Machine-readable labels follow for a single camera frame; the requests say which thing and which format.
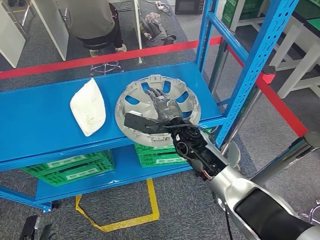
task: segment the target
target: blue metal shelf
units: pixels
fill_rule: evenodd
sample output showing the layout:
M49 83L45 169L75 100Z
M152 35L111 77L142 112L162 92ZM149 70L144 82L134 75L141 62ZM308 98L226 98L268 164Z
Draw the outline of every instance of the blue metal shelf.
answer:
M38 181L35 197L26 196L0 186L0 197L51 210L53 200L137 182L147 178L190 169L188 165L141 168L132 141L116 125L114 111L125 87L149 75L160 74L181 79L198 99L203 127L219 126L216 143L221 146L238 113L266 64L275 44L298 0L272 0L251 52L248 54L215 14L218 0L206 0L195 62L157 66L95 77L106 106L106 123L90 137L85 137L72 116L69 102L88 78L25 88L0 93L0 171L21 168L82 154L113 149L115 170L52 187ZM232 48L244 67L223 116L219 111L202 73L213 27Z
M140 167L134 145L114 148L112 153L115 160L114 171L58 187L39 180L36 190L35 201L38 203L46 203L192 169L189 164Z
M202 126L217 126L225 120L194 62L95 77L104 99L106 119L89 137L82 132L69 107L71 98L88 78L3 92L1 114L10 117L0 118L0 125L5 126L0 134L5 149L1 153L0 171L132 144L115 123L115 103L128 84L152 74L186 82L198 96Z

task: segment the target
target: bag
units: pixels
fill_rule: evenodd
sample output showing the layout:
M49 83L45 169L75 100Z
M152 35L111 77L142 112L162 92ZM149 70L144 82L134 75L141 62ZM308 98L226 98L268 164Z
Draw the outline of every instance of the bag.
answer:
M177 40L175 35L167 34L167 31L160 23L160 15L158 13L147 14L145 20L141 18L140 21L142 38L147 47L170 45Z

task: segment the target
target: yellow floor tape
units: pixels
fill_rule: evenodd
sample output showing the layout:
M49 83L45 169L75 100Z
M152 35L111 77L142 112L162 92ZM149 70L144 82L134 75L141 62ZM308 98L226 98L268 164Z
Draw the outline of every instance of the yellow floor tape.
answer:
M160 216L159 209L158 208L158 203L155 197L155 187L153 186L152 179L152 178L147 179L146 185L149 191L149 197L151 204L152 214L149 214L146 216L140 216L140 217L136 217L136 218L132 218L132 219L128 219L125 221L115 222L115 223L111 223L111 224L104 225L104 226L99 226L97 223L95 223L94 220L91 219L87 213L83 211L79 206L79 202L82 199L82 195L78 195L75 197L75 210L84 215L85 218L88 219L94 227L96 227L103 232L111 232L111 231L118 230L118 229L129 228L132 226L145 224L145 223L158 220L159 219L159 216Z

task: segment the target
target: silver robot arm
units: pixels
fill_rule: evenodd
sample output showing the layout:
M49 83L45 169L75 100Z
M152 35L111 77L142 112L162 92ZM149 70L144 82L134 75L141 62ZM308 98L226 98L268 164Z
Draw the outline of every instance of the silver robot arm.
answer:
M171 133L177 154L208 181L230 218L248 239L320 240L320 227L295 217L294 211L282 198L228 165L213 144L210 133L183 119L175 100L159 89L149 88L146 93L150 96L158 118L128 112L125 115L125 126L145 134ZM207 132L210 139L199 129Z
M223 163L227 161L203 135L205 146ZM227 165L209 180L229 217L249 240L318 240L320 226L295 217L282 197L250 181Z

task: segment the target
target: white plastic part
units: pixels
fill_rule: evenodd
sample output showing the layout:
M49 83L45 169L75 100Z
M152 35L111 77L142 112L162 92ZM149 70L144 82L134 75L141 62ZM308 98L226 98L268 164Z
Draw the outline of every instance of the white plastic part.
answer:
M143 85L164 90L166 84L170 85L170 88L166 89L168 91L166 93L173 99L179 99L186 92L186 97L184 100L177 102L177 104L183 113L191 112L191 115L187 117L191 123L197 125L199 122L202 115L200 104L197 96L187 87L185 82L177 78L150 75L131 82L118 97L115 109L116 124L123 134L138 144L151 147L172 144L171 136L169 133L146 134L125 126L125 114L128 112L146 118L158 119L158 113L150 97L144 92Z
M103 95L93 78L76 92L71 99L70 108L86 137L97 132L106 121Z

